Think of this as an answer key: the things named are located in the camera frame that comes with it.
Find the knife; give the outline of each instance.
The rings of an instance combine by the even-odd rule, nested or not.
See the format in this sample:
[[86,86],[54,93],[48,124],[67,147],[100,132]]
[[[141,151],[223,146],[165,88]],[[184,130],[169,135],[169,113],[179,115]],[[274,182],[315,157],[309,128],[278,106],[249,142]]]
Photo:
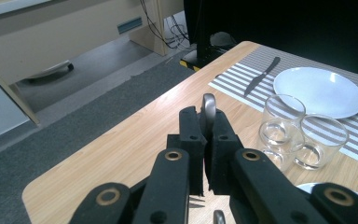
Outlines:
[[280,57],[275,57],[274,61],[272,61],[272,63],[269,65],[269,67],[266,69],[266,71],[264,71],[260,76],[258,77],[254,77],[252,79],[252,81],[249,83],[248,87],[245,90],[245,93],[243,94],[243,96],[247,96],[257,85],[258,83],[261,82],[261,80],[263,80],[263,78],[272,70],[274,69],[274,67],[281,61]]

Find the gray and white striped mat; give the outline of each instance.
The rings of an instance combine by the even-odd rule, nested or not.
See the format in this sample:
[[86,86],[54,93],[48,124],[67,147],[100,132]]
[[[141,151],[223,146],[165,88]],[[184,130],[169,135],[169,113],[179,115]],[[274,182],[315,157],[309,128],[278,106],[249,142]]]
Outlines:
[[[243,91],[250,80],[260,75],[261,71],[264,71],[276,56],[281,57],[281,62],[246,98],[243,97]],[[274,78],[280,72],[294,67],[326,69],[346,77],[358,86],[357,74],[266,46],[261,46],[238,63],[232,65],[226,72],[210,82],[209,85],[262,112],[266,99],[275,93],[273,90]],[[358,160],[358,114],[339,121],[350,132],[350,140],[340,152]]]

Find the gray carpet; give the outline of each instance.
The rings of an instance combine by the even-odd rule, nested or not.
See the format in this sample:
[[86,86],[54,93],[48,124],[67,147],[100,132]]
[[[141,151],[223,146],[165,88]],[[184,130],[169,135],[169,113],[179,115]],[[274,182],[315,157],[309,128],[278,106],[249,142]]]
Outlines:
[[0,153],[0,223],[30,223],[21,200],[28,183],[147,105],[194,71],[179,64],[188,52],[143,74]]

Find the black knife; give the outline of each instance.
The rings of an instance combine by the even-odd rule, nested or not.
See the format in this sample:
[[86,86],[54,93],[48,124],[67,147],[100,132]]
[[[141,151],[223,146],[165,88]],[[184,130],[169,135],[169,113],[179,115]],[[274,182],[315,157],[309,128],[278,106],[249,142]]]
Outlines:
[[245,93],[243,94],[243,96],[247,96],[257,85],[258,83],[261,82],[261,80],[263,80],[263,78],[269,74],[269,72],[274,69],[274,67],[281,61],[280,57],[275,57],[274,61],[272,61],[272,63],[269,65],[269,67],[266,69],[266,71],[264,71],[260,76],[258,77],[254,77],[252,79],[252,81],[249,83],[248,87],[245,90]]

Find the wooden table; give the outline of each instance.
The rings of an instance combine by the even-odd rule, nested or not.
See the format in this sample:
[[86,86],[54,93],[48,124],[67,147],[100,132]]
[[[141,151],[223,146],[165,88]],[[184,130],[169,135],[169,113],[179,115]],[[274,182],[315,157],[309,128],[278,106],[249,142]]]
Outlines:
[[[259,45],[242,42],[129,118],[104,133],[65,161],[45,172],[24,190],[22,199],[33,223],[67,223],[85,196],[106,182],[131,187],[150,174],[157,154],[165,149],[169,133],[179,133],[179,111],[194,105],[200,111],[202,95],[212,93],[245,147],[255,147],[261,113],[208,85],[214,77]],[[293,166],[285,175],[294,185],[334,182],[358,191],[358,161],[338,153],[319,171]],[[189,209],[189,223],[212,223],[213,211],[222,209],[234,223],[228,197],[214,196],[204,179],[205,205]]]

